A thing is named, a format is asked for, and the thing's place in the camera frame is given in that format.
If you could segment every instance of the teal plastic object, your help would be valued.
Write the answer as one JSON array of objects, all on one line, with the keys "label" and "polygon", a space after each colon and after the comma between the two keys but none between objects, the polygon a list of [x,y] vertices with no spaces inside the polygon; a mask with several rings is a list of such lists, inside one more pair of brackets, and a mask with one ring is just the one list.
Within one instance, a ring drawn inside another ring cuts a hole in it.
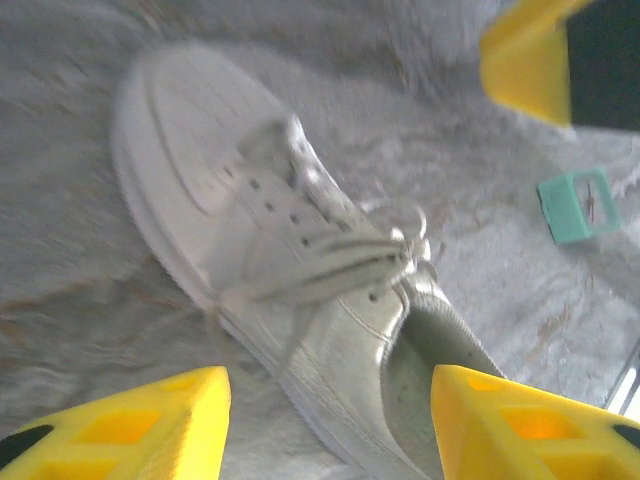
[{"label": "teal plastic object", "polygon": [[[580,205],[575,182],[588,179],[595,183],[604,212],[605,222],[594,227],[585,218]],[[551,228],[551,235],[557,245],[579,242],[595,235],[611,232],[622,224],[616,202],[609,189],[607,175],[603,168],[592,168],[560,175],[538,184],[544,217]]]}]

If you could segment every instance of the white sneaker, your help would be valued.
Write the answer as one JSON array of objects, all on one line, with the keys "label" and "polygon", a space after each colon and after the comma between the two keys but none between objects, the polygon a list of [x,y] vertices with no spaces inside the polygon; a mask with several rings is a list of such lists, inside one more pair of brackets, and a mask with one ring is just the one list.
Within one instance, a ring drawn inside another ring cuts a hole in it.
[{"label": "white sneaker", "polygon": [[147,242],[277,378],[335,454],[380,480],[441,478],[436,364],[500,375],[415,239],[374,227],[295,114],[199,44],[140,59],[112,147]]}]

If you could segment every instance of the shoe upper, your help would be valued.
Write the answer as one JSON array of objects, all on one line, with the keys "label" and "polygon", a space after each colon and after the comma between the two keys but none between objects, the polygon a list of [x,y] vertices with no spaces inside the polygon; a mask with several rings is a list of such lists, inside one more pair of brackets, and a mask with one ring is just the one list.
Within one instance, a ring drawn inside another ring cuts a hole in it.
[{"label": "shoe upper", "polygon": [[440,343],[436,361],[499,370],[438,287],[424,225],[415,238],[374,226],[295,115],[216,55],[192,46],[148,60],[132,80],[145,98],[127,100],[138,104],[123,120],[122,131],[138,132],[125,135],[131,157],[164,159],[131,174],[195,280],[185,287],[170,273],[295,385],[294,403],[314,410],[325,442],[361,464],[378,457],[385,475],[428,478],[383,401],[385,365],[412,310],[429,312],[410,334]]}]

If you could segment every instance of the gray marble surface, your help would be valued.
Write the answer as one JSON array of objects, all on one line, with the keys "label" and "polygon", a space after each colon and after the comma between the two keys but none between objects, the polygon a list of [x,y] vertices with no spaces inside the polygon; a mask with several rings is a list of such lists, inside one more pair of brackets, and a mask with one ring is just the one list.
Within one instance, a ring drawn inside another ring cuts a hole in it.
[{"label": "gray marble surface", "polygon": [[[140,49],[191,37],[223,46],[291,104],[349,194],[403,195],[426,209],[443,288],[512,379],[601,405],[640,337],[640,142],[491,105],[475,45],[502,6],[2,2],[0,436],[224,364],[234,405],[223,479],[358,475],[240,347],[206,328],[121,199],[107,146],[117,81]],[[626,195],[625,227],[559,248],[535,185],[595,165]]]}]

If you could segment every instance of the shoelace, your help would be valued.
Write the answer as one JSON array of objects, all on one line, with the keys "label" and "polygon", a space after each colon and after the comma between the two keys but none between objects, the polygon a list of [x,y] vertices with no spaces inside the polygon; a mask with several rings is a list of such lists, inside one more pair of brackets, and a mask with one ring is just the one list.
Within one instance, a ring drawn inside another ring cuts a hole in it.
[{"label": "shoelace", "polygon": [[[427,219],[422,208],[406,199],[381,198],[363,203],[358,209],[326,172],[296,118],[287,124],[286,136],[297,174],[293,188],[307,196],[329,224],[319,227],[315,235],[307,232],[307,236],[314,238],[311,247],[317,252],[314,259],[233,289],[234,295],[249,301],[278,301],[294,307],[294,329],[276,368],[275,380],[286,371],[300,341],[307,335],[315,317],[315,305],[370,286],[372,302],[390,289],[395,291],[406,316],[410,298],[405,280],[421,266],[436,280],[435,269],[429,262]],[[406,238],[399,228],[385,236],[372,227],[364,227],[367,216],[404,206],[419,217],[420,228],[415,236]]]}]

